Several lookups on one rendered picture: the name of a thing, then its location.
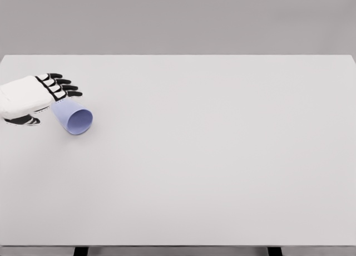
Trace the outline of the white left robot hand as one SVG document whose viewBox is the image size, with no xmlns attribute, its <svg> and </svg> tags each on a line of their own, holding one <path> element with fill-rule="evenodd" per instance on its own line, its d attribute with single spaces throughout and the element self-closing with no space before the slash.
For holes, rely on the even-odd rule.
<svg viewBox="0 0 356 256">
<path fill-rule="evenodd" d="M 34 114 L 65 98 L 82 95 L 59 73 L 29 75 L 0 85 L 0 118 L 12 125 L 38 125 L 41 121 Z"/>
</svg>

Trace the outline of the lavender blue plastic cup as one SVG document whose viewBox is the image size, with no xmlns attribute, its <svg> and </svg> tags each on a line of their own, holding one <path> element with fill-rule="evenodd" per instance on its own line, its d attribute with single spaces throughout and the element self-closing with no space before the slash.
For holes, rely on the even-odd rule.
<svg viewBox="0 0 356 256">
<path fill-rule="evenodd" d="M 92 112 L 69 98 L 53 103 L 51 110 L 62 127 L 72 135 L 86 132 L 93 122 Z"/>
</svg>

